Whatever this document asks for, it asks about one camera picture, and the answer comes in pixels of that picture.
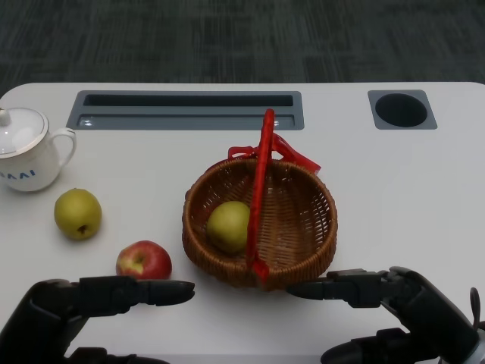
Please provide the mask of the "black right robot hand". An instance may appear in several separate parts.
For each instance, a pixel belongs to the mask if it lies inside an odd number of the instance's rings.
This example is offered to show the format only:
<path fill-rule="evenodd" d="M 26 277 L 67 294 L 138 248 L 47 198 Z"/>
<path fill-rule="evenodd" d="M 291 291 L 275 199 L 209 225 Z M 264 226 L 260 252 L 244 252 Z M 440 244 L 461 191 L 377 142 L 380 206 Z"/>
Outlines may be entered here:
<path fill-rule="evenodd" d="M 322 363 L 482 363 L 484 322 L 480 296 L 470 290 L 474 319 L 463 312 L 425 277 L 403 267 L 387 271 L 332 271 L 323 278 L 292 284 L 286 289 L 309 300 L 342 300 L 352 308 L 384 307 L 402 328 L 379 330 L 327 350 Z"/>

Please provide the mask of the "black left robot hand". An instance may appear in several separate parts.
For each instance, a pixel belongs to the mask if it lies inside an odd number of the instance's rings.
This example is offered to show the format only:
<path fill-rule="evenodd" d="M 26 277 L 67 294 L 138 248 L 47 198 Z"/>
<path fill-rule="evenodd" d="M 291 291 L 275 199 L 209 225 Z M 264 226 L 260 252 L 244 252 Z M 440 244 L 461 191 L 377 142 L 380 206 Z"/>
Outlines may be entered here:
<path fill-rule="evenodd" d="M 128 312 L 143 303 L 172 306 L 191 300 L 188 281 L 137 280 L 130 276 L 40 281 L 23 296 L 1 331 L 3 363 L 154 363 L 130 354 L 115 356 L 101 347 L 68 347 L 88 319 Z"/>

